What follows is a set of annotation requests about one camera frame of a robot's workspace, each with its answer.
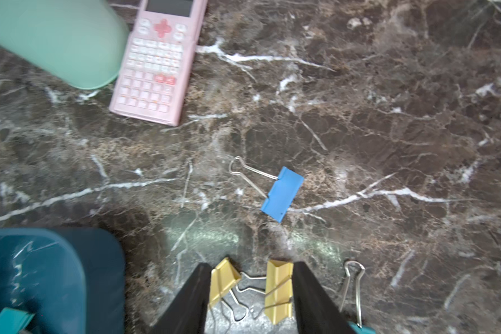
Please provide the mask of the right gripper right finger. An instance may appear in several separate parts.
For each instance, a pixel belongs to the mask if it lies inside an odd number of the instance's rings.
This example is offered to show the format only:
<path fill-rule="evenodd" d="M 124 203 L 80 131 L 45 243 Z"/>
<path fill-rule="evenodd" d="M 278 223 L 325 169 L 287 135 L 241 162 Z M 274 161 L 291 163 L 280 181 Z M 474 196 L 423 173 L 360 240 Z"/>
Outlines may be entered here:
<path fill-rule="evenodd" d="M 355 334 L 306 263 L 294 263 L 292 287 L 298 333 Z"/>

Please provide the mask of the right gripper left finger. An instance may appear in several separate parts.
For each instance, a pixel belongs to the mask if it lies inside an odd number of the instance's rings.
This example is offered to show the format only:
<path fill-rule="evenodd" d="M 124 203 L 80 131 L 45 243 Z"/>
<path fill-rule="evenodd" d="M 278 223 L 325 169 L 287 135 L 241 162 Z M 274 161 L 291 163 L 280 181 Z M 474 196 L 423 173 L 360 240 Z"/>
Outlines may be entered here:
<path fill-rule="evenodd" d="M 212 267 L 199 263 L 150 333 L 204 333 Z"/>

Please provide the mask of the yellow binder clip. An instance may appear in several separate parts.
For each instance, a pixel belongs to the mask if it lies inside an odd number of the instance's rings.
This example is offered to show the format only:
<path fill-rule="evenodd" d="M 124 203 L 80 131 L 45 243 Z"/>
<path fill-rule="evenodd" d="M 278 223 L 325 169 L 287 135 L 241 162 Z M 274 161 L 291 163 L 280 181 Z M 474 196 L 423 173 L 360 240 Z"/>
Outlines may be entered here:
<path fill-rule="evenodd" d="M 242 276 L 232 265 L 230 258 L 225 257 L 211 271 L 210 300 L 208 308 L 212 310 L 219 303 L 229 308 L 235 323 L 245 320 L 249 316 L 250 309 L 239 301 L 235 294 L 235 288 L 241 281 Z M 244 310 L 244 315 L 237 318 L 233 307 L 224 299 L 230 296 L 234 303 Z"/>
<path fill-rule="evenodd" d="M 263 297 L 263 307 L 260 310 L 253 309 L 251 311 L 254 320 L 265 315 L 273 325 L 277 325 L 293 316 L 293 271 L 294 264 L 292 262 L 269 260 L 264 276 L 250 276 L 244 271 L 239 273 L 244 281 L 265 282 L 264 289 L 250 285 L 241 288 L 239 284 L 235 285 L 235 289 L 239 293 L 255 292 Z"/>

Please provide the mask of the small teal binder clip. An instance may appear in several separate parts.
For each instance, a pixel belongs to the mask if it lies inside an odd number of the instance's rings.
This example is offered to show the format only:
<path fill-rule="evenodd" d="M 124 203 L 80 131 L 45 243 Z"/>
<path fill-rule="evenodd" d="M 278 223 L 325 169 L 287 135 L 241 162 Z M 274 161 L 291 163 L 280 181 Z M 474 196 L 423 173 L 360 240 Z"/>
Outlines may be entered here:
<path fill-rule="evenodd" d="M 357 266 L 359 268 L 356 275 L 353 275 L 349 268 L 351 266 Z M 356 260 L 346 260 L 344 265 L 345 278 L 342 283 L 342 298 L 340 301 L 340 312 L 343 311 L 345 303 L 347 300 L 347 295 L 349 293 L 349 287 L 351 285 L 352 278 L 354 278 L 354 296 L 356 304 L 356 322 L 348 321 L 351 329 L 357 334 L 377 334 L 377 332 L 368 326 L 363 324 L 362 307 L 361 307 L 361 280 L 365 275 L 365 266 Z"/>

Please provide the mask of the teal plastic storage box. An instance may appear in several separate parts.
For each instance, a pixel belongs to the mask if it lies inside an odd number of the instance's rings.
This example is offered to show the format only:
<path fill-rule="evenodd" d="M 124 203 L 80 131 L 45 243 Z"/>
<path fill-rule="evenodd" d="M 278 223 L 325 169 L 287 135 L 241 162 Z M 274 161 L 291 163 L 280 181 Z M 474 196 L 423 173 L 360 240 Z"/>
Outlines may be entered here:
<path fill-rule="evenodd" d="M 98 228 L 1 228 L 0 312 L 40 333 L 124 333 L 125 256 Z"/>

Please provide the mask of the blue binder clip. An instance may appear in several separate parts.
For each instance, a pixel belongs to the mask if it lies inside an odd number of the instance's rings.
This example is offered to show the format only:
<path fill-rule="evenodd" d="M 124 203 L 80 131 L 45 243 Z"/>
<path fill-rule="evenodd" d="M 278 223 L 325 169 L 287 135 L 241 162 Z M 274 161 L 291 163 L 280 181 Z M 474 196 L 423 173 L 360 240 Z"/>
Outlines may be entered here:
<path fill-rule="evenodd" d="M 242 165 L 243 169 L 247 169 L 251 172 L 272 179 L 274 183 L 269 190 L 269 193 L 265 193 L 261 190 L 251 179 L 246 177 L 243 172 L 234 171 L 232 167 L 236 161 Z M 304 182 L 303 176 L 295 173 L 286 166 L 281 168 L 278 176 L 274 176 L 248 166 L 244 159 L 240 156 L 236 156 L 230 161 L 228 171 L 231 175 L 241 177 L 245 182 L 253 187 L 257 193 L 264 197 L 264 203 L 262 204 L 261 211 L 278 223 L 282 222 Z"/>

